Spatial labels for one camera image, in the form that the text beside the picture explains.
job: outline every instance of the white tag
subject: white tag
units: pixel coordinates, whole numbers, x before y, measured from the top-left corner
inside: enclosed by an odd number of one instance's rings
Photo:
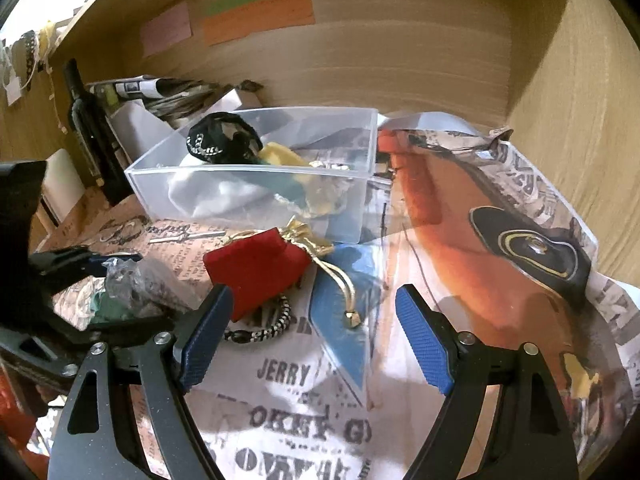
[[[501,128],[496,128],[495,130],[489,130],[489,138],[495,139],[495,137],[500,136],[508,131],[513,131],[513,129],[508,126],[503,126]]]
[[[16,76],[12,78],[5,89],[6,100],[9,103],[9,106],[11,106],[22,96],[22,90],[20,89],[20,77]]]

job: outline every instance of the paper label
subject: paper label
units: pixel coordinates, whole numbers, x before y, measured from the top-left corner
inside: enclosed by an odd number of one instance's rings
[[[9,84],[5,87],[6,100],[9,103],[9,106],[14,104],[22,96],[20,86],[20,77],[16,76],[12,78],[11,81],[9,81]]]

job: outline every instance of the orange sticky note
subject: orange sticky note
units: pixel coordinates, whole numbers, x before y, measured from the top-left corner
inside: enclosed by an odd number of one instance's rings
[[[202,29],[206,43],[215,45],[244,38],[252,32],[315,22],[311,0],[257,0],[205,18]]]

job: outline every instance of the black and white bracelet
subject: black and white bracelet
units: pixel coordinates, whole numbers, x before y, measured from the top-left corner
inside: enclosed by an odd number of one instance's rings
[[[272,339],[281,335],[291,323],[291,306],[289,300],[284,294],[278,295],[278,304],[280,305],[280,315],[278,319],[268,328],[261,330],[225,330],[225,341],[232,341],[234,343],[255,343],[258,341],[265,341],[266,339]]]

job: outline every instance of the gold cord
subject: gold cord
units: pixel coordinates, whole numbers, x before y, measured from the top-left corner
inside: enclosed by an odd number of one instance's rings
[[[249,238],[263,232],[265,232],[264,229],[248,229],[240,231],[235,235],[231,235],[226,244],[235,242],[236,240]],[[329,240],[316,236],[307,224],[297,220],[296,217],[292,217],[286,227],[278,228],[278,232],[285,241],[301,248],[311,256],[311,259],[316,263],[316,265],[324,270],[324,272],[326,272],[331,279],[337,283],[338,288],[340,288],[340,291],[344,296],[345,325],[348,328],[357,327],[362,321],[360,319],[360,315],[356,311],[356,290],[353,282],[347,273],[340,267],[330,264],[329,262],[324,262],[320,259],[322,256],[327,256],[333,252],[334,245]]]

